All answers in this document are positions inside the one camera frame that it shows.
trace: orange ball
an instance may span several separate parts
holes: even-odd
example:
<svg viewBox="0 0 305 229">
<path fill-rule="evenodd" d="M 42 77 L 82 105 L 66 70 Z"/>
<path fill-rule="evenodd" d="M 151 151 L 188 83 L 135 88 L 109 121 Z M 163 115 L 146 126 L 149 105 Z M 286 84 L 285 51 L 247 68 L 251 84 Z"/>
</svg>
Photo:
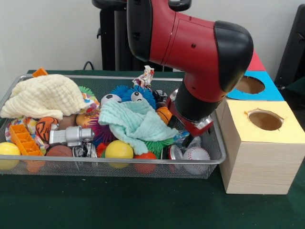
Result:
<svg viewBox="0 0 305 229">
<path fill-rule="evenodd" d="M 100 115 L 99 110 L 93 110 L 87 114 L 79 114 L 76 116 L 76 124 L 80 125 L 82 128 L 87 128 L 90 124 L 89 122 L 94 118 Z"/>
<path fill-rule="evenodd" d="M 148 152 L 147 154 L 136 155 L 133 157 L 134 159 L 149 159 L 156 160 L 157 157 L 155 154 Z M 134 168 L 142 174 L 150 174 L 156 169 L 156 164 L 134 164 Z"/>
<path fill-rule="evenodd" d="M 158 116 L 160 116 L 162 121 L 164 121 L 164 123 L 168 125 L 172 117 L 172 113 L 169 111 L 169 109 L 167 107 L 160 107 L 159 109 L 157 109 L 157 114 Z"/>
</svg>

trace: blue box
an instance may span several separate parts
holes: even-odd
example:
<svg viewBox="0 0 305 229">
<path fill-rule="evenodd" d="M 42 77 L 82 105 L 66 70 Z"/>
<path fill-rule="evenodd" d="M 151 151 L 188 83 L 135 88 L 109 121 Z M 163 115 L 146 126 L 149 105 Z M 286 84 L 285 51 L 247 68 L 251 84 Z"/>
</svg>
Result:
<svg viewBox="0 0 305 229">
<path fill-rule="evenodd" d="M 284 101 L 284 98 L 265 71 L 246 71 L 237 86 L 227 94 L 230 99 Z"/>
</svg>

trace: yellow ball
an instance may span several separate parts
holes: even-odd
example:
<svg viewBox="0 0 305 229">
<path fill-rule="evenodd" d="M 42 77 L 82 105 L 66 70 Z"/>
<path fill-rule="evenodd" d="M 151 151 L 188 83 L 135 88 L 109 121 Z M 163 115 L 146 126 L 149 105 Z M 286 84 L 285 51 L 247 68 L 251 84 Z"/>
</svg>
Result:
<svg viewBox="0 0 305 229">
<path fill-rule="evenodd" d="M 20 156 L 19 148 L 9 142 L 0 143 L 0 155 L 15 155 Z M 19 163 L 19 160 L 0 160 L 0 170 L 10 170 Z"/>
<path fill-rule="evenodd" d="M 107 146 L 105 158 L 132 159 L 133 149 L 129 144 L 116 140 Z M 109 163 L 109 165 L 114 168 L 125 168 L 128 166 L 128 163 Z"/>
</svg>

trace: black cable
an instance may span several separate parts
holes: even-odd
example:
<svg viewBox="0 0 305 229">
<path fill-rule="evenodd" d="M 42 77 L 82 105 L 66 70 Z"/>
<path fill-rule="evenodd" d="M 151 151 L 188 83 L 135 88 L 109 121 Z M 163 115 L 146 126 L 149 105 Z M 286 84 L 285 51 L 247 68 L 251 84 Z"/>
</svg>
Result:
<svg viewBox="0 0 305 229">
<path fill-rule="evenodd" d="M 87 67 L 88 64 L 90 64 L 91 69 L 94 70 L 94 66 L 93 66 L 93 64 L 92 64 L 90 61 L 87 61 L 87 62 L 85 63 L 85 66 L 83 67 L 83 70 L 86 70 L 86 67 Z"/>
</svg>

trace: googly eye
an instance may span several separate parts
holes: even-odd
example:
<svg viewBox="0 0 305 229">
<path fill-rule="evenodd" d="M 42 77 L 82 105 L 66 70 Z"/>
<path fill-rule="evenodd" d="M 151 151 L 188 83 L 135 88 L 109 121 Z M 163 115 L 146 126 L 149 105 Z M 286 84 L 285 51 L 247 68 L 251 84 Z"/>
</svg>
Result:
<svg viewBox="0 0 305 229">
<path fill-rule="evenodd" d="M 122 99 L 119 96 L 117 96 L 116 94 L 107 94 L 102 98 L 101 106 L 103 106 L 105 102 L 110 101 L 110 100 L 117 101 L 118 103 L 122 102 Z"/>
<path fill-rule="evenodd" d="M 143 100 L 143 95 L 140 92 L 134 92 L 131 95 L 131 99 L 133 102 L 140 102 Z"/>
</svg>

